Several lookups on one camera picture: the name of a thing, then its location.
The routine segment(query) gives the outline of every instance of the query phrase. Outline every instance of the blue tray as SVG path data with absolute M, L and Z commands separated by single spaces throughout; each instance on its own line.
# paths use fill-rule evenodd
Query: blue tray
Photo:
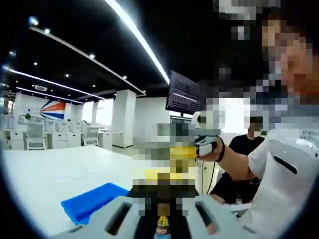
M 117 196 L 126 196 L 128 191 L 113 183 L 104 184 L 89 192 L 61 202 L 61 205 L 75 225 L 87 225 L 90 216 Z

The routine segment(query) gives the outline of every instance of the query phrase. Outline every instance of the black ceiling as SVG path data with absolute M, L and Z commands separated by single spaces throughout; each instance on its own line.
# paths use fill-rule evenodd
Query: black ceiling
M 236 74 L 229 81 L 233 86 L 239 81 L 253 84 L 260 79 L 257 70 L 260 72 L 262 63 L 261 47 L 255 39 L 231 41 L 231 26 L 239 23 L 225 20 L 221 14 L 213 12 L 212 0 L 199 3 L 168 0 L 117 2 L 132 18 L 168 76 L 174 70 L 197 82 L 202 79 L 218 82 L 217 69 L 223 61 Z M 23 12 L 22 7 L 15 13 L 23 12 L 24 17 L 14 44 L 8 44 L 16 53 L 15 57 L 7 54 L 5 63 L 10 68 L 91 94 L 108 91 L 100 95 L 103 98 L 114 97 L 114 91 L 122 89 L 141 95 L 86 57 L 28 29 L 28 17 L 33 15 L 39 21 L 37 28 L 49 28 L 52 35 L 84 53 L 94 53 L 98 62 L 120 76 L 128 76 L 127 80 L 146 91 L 147 97 L 166 96 L 164 78 L 138 40 L 104 0 L 42 0 L 28 5 L 27 9 Z M 47 93 L 55 96 L 67 99 L 82 97 L 81 102 L 97 100 L 17 74 L 7 73 L 5 80 L 14 92 L 19 91 L 16 86 L 35 90 L 32 85 L 37 84 L 47 87 Z

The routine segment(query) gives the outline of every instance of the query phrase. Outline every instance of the computer screen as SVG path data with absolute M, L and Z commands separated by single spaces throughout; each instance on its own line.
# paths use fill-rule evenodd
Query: computer screen
M 200 111 L 200 88 L 197 83 L 172 71 L 166 110 L 194 114 Z

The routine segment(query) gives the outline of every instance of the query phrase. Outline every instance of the wall logo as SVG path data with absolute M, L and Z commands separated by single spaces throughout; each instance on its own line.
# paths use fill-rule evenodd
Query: wall logo
M 39 114 L 50 120 L 64 119 L 65 103 L 49 100 L 39 110 Z

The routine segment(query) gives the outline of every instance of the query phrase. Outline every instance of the black wristband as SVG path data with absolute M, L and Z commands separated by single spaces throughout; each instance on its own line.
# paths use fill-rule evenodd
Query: black wristband
M 220 152 L 220 154 L 219 154 L 218 159 L 216 160 L 217 163 L 220 162 L 220 161 L 223 159 L 224 154 L 225 154 L 225 144 L 224 144 L 224 141 L 223 141 L 223 139 L 222 139 L 221 137 L 219 137 L 219 138 L 220 138 L 220 140 L 221 140 L 221 142 L 222 142 L 222 144 L 223 144 L 223 148 L 222 148 L 222 150 L 221 150 L 221 152 Z

